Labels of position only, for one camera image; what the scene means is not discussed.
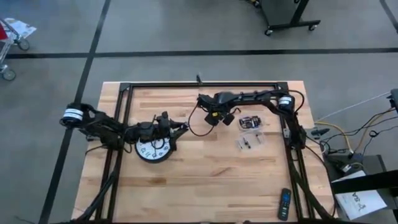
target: clock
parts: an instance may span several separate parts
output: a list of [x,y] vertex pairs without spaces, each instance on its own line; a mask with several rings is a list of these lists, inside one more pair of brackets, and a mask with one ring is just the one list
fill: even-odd
[[159,163],[166,160],[175,150],[170,146],[170,138],[157,139],[151,142],[140,142],[138,140],[134,147],[137,155],[143,161],[150,163]]

